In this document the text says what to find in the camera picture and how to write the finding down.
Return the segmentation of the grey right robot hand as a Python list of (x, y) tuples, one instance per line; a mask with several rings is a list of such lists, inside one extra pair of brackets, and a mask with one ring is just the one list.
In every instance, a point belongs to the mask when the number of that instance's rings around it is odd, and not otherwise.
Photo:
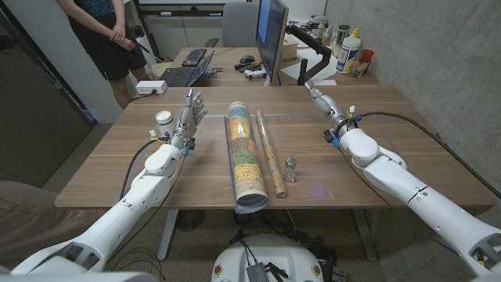
[(335, 136), (342, 137), (346, 132), (358, 128), (357, 123), (345, 117), (337, 103), (318, 90), (311, 81), (305, 82), (305, 86), (319, 112), (332, 126)]

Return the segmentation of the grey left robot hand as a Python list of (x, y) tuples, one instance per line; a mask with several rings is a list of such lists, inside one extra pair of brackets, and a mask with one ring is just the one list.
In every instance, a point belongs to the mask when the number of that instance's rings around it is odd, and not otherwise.
[(200, 121), (207, 114), (204, 109), (204, 99), (201, 92), (193, 93), (190, 89), (186, 97), (186, 105), (182, 108), (181, 114), (175, 122), (175, 128), (170, 136), (170, 144), (182, 150), (187, 147), (190, 150), (195, 148), (194, 135)]

